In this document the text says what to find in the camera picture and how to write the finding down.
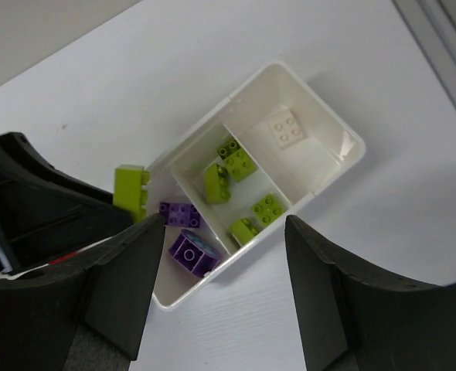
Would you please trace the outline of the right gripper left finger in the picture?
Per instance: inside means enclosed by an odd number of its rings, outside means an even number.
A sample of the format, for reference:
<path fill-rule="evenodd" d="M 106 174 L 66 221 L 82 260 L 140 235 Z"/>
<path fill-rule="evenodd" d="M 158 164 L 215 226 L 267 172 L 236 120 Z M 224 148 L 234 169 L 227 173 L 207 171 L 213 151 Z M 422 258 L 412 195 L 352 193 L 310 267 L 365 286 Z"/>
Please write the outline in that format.
<path fill-rule="evenodd" d="M 162 256 L 152 215 L 16 279 L 0 279 L 0 370 L 106 370 L 135 361 Z"/>

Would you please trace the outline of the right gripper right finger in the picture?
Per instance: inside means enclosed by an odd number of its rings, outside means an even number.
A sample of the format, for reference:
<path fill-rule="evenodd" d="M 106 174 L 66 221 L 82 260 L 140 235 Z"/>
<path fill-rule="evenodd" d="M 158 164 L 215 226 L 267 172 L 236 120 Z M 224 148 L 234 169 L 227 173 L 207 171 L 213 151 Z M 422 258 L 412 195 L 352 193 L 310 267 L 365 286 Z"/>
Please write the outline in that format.
<path fill-rule="evenodd" d="M 309 370 L 456 370 L 456 283 L 383 269 L 301 218 L 284 239 Z"/>

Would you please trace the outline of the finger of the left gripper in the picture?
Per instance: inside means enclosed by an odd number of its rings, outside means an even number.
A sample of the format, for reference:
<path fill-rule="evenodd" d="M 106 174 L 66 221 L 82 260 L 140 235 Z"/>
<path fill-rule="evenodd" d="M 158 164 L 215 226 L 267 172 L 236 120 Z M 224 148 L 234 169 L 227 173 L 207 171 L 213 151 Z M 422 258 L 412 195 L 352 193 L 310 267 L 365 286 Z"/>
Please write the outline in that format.
<path fill-rule="evenodd" d="M 0 271 L 16 274 L 132 225 L 112 195 L 51 166 L 18 132 L 0 135 Z"/>

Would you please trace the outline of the long green lego brick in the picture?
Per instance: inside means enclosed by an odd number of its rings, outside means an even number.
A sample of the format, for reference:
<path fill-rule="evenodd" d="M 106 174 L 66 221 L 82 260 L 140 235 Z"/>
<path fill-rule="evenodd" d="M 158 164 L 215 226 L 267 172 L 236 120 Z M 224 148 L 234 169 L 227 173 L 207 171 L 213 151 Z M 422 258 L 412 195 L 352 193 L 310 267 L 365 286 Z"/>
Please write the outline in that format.
<path fill-rule="evenodd" d="M 150 173 L 140 165 L 119 165 L 114 170 L 114 191 L 112 203 L 131 214 L 135 223 L 147 216 L 148 190 L 145 186 Z"/>

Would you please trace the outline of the small green lego brick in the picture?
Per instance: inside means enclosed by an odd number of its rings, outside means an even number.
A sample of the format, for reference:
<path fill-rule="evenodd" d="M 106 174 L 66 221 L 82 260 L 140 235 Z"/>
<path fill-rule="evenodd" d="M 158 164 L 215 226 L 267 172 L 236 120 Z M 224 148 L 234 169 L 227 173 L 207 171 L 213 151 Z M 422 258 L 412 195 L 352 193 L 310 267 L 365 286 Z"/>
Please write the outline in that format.
<path fill-rule="evenodd" d="M 250 209 L 262 227 L 269 226 L 286 211 L 279 197 L 273 193 L 266 194 L 256 201 Z"/>

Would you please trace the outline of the purple printed lego brick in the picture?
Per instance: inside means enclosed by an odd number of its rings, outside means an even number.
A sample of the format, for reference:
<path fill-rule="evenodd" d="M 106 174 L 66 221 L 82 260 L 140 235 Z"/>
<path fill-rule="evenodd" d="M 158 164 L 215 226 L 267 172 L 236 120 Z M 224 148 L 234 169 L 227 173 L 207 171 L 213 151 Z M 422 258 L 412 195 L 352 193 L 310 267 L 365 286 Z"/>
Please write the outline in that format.
<path fill-rule="evenodd" d="M 203 278 L 222 260 L 222 254 L 197 233 L 181 229 L 169 255 L 196 277 Z"/>

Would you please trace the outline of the green sloped lego brick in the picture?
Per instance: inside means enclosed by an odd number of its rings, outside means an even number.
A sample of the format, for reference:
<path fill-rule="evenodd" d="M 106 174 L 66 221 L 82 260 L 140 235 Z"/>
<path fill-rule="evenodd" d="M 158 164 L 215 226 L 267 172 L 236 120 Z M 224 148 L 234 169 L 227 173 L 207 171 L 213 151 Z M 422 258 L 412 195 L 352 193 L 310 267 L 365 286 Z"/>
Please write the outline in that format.
<path fill-rule="evenodd" d="M 235 139 L 230 139 L 220 146 L 217 153 L 223 160 L 228 174 L 235 182 L 242 182 L 257 170 L 252 158 Z"/>

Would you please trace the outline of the white lego brick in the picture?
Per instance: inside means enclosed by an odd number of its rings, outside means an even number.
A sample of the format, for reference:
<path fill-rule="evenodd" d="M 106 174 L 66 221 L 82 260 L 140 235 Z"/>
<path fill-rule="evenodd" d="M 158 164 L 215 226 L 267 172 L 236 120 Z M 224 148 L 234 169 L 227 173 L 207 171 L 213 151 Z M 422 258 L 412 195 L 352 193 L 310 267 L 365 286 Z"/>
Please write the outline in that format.
<path fill-rule="evenodd" d="M 306 134 L 290 109 L 283 109 L 266 119 L 277 146 L 286 149 L 306 138 Z"/>

